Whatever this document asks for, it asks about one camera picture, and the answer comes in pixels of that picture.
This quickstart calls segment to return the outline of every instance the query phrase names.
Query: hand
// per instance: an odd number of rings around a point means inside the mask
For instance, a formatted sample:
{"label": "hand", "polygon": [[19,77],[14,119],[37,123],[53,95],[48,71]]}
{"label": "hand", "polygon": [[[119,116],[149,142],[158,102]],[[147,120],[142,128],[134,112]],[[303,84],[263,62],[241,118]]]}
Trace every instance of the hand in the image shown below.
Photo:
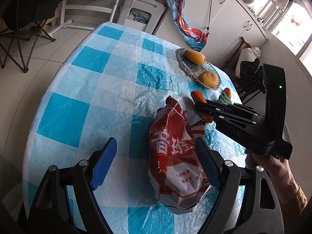
{"label": "hand", "polygon": [[285,204],[294,198],[299,190],[299,187],[294,180],[288,160],[284,158],[274,158],[268,154],[266,156],[258,156],[245,150],[246,166],[254,168],[256,165],[261,165],[269,173],[270,180],[275,189],[275,192],[281,203]]}

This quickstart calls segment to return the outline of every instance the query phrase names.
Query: cabinet handle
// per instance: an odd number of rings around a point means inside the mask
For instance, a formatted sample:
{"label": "cabinet handle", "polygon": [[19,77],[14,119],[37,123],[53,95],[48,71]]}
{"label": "cabinet handle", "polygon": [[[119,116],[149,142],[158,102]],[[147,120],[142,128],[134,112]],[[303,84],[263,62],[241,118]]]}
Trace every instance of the cabinet handle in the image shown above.
{"label": "cabinet handle", "polygon": [[249,28],[246,31],[249,31],[252,28],[252,24],[249,26]]}
{"label": "cabinet handle", "polygon": [[220,4],[223,4],[226,0],[223,0],[223,2],[221,2]]}
{"label": "cabinet handle", "polygon": [[248,20],[247,24],[245,24],[243,28],[246,28],[249,25],[249,23],[250,23],[250,20]]}

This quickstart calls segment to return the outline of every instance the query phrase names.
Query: oval glass plate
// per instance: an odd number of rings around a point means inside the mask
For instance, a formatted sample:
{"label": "oval glass plate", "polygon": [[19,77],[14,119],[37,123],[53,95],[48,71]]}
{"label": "oval glass plate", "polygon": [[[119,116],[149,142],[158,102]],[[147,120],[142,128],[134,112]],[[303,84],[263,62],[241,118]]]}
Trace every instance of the oval glass plate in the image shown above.
{"label": "oval glass plate", "polygon": [[[218,72],[213,68],[213,66],[209,63],[206,62],[202,66],[195,65],[193,62],[189,61],[185,56],[185,48],[179,48],[176,50],[176,56],[177,56],[177,61],[179,63],[180,68],[188,74],[190,77],[192,77],[198,84],[200,84],[202,87],[205,87],[210,90],[217,90],[219,89],[221,85],[221,78],[218,74]],[[210,88],[205,86],[201,81],[199,81],[198,77],[199,75],[204,72],[204,71],[211,71],[215,73],[218,76],[218,84],[214,88]]]}

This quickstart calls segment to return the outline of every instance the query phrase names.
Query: checkered tablecloth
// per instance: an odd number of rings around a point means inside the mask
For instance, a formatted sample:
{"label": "checkered tablecloth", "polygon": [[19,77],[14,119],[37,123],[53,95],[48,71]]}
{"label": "checkered tablecloth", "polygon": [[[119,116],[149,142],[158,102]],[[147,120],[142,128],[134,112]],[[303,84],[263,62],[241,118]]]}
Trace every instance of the checkered tablecloth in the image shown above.
{"label": "checkered tablecloth", "polygon": [[[32,123],[23,165],[23,197],[27,214],[49,165],[74,166],[115,137],[117,154],[102,186],[94,192],[115,234],[196,233],[217,192],[204,196],[193,213],[174,215],[154,197],[148,177],[149,128],[156,110],[171,95],[182,108],[192,108],[190,92],[200,89],[218,99],[232,91],[228,76],[217,91],[201,88],[179,67],[178,46],[125,26],[105,23],[72,52],[43,96]],[[244,166],[244,148],[206,125],[206,142],[225,159]],[[84,229],[72,187],[70,206],[77,227]],[[236,208],[239,208],[239,190]]]}

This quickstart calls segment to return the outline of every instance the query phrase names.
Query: yellow knit sleeve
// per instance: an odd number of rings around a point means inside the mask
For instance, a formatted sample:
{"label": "yellow knit sleeve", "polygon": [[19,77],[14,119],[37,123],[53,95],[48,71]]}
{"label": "yellow knit sleeve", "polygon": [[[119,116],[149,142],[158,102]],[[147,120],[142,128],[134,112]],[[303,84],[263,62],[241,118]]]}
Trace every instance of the yellow knit sleeve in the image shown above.
{"label": "yellow knit sleeve", "polygon": [[299,187],[295,198],[286,204],[280,203],[285,230],[289,229],[297,222],[299,215],[305,209],[306,205],[307,198],[305,197],[301,187]]}

